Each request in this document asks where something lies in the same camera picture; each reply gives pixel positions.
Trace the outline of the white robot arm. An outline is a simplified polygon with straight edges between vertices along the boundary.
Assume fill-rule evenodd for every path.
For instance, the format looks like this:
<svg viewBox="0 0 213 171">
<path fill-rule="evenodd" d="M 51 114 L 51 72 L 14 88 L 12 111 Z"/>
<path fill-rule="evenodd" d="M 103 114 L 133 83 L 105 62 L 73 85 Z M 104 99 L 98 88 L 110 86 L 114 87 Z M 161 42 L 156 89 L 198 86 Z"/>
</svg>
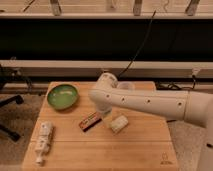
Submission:
<svg viewBox="0 0 213 171">
<path fill-rule="evenodd" d="M 113 106 L 182 120 L 203 127 L 205 138 L 197 171 L 213 171 L 213 94 L 196 91 L 136 90 L 112 73 L 103 73 L 89 91 L 96 110 L 106 117 Z"/>
</svg>

